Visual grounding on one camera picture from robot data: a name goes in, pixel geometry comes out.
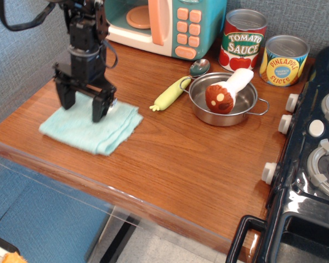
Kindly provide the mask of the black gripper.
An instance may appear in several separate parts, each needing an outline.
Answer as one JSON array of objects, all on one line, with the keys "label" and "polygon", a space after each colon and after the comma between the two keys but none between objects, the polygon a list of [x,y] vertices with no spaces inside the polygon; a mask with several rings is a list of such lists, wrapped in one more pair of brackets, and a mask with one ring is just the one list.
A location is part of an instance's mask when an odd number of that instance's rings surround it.
[{"label": "black gripper", "polygon": [[115,103],[116,88],[105,78],[107,47],[96,47],[92,51],[85,51],[69,46],[71,62],[55,63],[55,84],[61,106],[68,110],[76,101],[75,92],[93,97],[92,121],[94,123],[107,115],[110,107]]}]

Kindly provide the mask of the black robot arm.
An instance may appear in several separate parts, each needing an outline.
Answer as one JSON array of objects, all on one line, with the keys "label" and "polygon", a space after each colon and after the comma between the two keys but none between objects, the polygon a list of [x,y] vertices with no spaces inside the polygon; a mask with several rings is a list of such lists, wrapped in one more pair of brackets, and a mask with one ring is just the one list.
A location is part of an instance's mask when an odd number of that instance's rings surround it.
[{"label": "black robot arm", "polygon": [[116,92],[116,87],[105,78],[109,24],[104,2],[62,1],[59,5],[70,35],[71,58],[69,64],[54,65],[60,103],[68,110],[75,104],[77,92],[90,96],[92,121],[98,123],[113,104]]}]

